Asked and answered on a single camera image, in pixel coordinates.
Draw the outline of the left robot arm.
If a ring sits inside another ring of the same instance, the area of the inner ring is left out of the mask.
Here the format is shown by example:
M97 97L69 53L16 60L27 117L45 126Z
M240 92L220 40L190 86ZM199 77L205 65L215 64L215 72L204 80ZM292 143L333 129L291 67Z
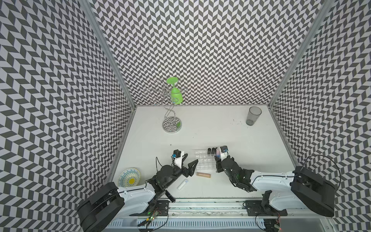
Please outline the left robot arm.
M191 177L199 161L196 159L184 166L188 154L175 150L172 155L172 164L164 165L143 185L134 187L117 187L109 182L87 199L79 203L76 208L80 220L80 227L84 232L101 232L117 216L154 216L165 208L158 203L165 195L167 203L174 203L176 199L168 192L168 187L180 176Z

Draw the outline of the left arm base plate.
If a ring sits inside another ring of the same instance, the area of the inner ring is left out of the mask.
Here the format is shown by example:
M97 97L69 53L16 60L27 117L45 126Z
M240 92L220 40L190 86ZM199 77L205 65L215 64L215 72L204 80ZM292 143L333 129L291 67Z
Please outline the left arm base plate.
M151 201L144 212L130 214L130 216L151 216L155 212L158 212L159 216L168 216L169 203L169 200Z

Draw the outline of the brown lipstick tube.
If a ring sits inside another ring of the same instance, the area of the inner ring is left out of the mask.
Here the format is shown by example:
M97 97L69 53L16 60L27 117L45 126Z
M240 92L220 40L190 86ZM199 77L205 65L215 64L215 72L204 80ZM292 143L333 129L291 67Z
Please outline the brown lipstick tube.
M196 175L199 176L199 177L205 177L205 178L210 178L211 177L211 174L208 174L208 173L197 172Z

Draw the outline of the clear acrylic lipstick organizer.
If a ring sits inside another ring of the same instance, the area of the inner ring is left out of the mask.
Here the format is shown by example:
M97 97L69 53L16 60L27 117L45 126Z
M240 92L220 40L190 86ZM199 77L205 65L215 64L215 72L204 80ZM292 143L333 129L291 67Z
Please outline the clear acrylic lipstick organizer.
M216 171L215 154L207 154L208 148L194 150L194 156L199 160L197 164L198 172L201 171Z

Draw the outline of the clear white lip tube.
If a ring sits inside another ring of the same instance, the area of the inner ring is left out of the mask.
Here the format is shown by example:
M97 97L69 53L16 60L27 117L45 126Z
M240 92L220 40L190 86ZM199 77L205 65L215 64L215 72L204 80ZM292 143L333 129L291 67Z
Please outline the clear white lip tube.
M188 183L188 179L183 180L182 183L177 187L177 189L178 189L179 191L181 191L181 190L185 187L185 185L186 185L187 183Z

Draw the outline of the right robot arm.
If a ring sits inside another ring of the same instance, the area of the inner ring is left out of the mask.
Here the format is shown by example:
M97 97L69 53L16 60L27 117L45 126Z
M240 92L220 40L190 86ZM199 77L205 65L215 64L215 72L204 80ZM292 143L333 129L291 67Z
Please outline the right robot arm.
M216 171L224 172L234 187L261 191L261 207L268 212L309 209L325 217L335 215L336 186L303 166L286 173L264 173L241 168L230 155L214 159Z

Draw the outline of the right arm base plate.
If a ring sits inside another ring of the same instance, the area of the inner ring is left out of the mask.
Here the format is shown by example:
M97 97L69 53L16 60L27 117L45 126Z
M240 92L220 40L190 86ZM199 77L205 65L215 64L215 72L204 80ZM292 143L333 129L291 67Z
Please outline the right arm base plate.
M286 210L278 211L269 204L262 204L262 200L247 200L243 202L248 216L288 216Z

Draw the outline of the pink blue gradient lipstick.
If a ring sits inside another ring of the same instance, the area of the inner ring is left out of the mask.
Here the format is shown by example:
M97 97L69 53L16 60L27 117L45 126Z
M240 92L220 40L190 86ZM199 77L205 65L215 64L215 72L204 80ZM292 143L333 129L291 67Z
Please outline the pink blue gradient lipstick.
M217 158L217 159L221 159L221 151L220 151L220 148L216 148L216 151L215 151L215 158Z

